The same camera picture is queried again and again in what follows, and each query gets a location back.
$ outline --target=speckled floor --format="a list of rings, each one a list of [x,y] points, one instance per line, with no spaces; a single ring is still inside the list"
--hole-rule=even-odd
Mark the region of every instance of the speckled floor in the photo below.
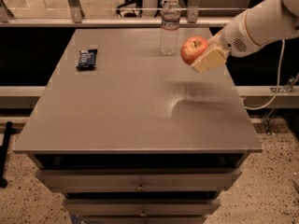
[[[299,180],[298,137],[283,118],[272,120],[273,135],[263,131],[259,119],[251,121],[263,152],[251,154],[243,163],[242,176],[221,194],[221,207],[205,224],[299,224],[299,194],[292,183]],[[0,223],[70,224],[69,215],[62,207],[64,197],[51,193],[35,178],[36,167],[29,158],[11,151],[18,136],[12,136],[7,154],[8,187],[0,189]]]

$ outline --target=clear water bottle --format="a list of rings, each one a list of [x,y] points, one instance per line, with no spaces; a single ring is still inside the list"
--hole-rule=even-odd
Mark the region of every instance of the clear water bottle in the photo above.
[[[168,0],[163,7],[160,40],[163,55],[176,53],[180,13],[178,0]]]

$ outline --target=black chair leg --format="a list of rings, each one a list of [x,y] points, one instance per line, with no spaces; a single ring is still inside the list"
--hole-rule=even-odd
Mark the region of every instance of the black chair leg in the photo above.
[[[15,129],[12,129],[12,122],[7,122],[3,143],[2,146],[0,146],[0,188],[2,189],[6,188],[8,184],[7,180],[3,178],[3,173],[6,164],[9,139],[10,136],[14,133]]]

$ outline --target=white robotic arm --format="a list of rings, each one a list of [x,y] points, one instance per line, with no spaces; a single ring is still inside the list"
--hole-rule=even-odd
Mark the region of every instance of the white robotic arm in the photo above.
[[[205,71],[225,63],[228,55],[245,57],[264,46],[299,37],[299,0],[264,0],[237,15],[210,40],[210,48],[192,67]]]

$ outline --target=red apple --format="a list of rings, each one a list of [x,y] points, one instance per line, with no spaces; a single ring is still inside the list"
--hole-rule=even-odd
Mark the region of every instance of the red apple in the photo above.
[[[180,49],[180,56],[187,64],[192,64],[208,48],[207,40],[201,36],[188,38]]]

